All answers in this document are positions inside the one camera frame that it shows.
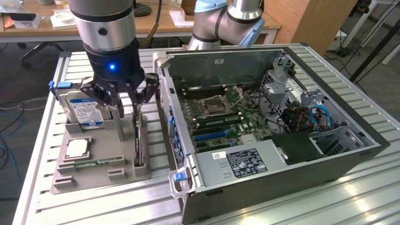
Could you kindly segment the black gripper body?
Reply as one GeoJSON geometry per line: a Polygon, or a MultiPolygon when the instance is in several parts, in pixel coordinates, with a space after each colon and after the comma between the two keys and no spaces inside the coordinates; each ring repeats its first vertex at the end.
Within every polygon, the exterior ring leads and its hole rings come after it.
{"type": "Polygon", "coordinates": [[[111,90],[111,84],[119,93],[136,90],[144,81],[144,70],[140,65],[139,41],[115,51],[100,51],[84,44],[94,70],[95,83],[111,90]]]}

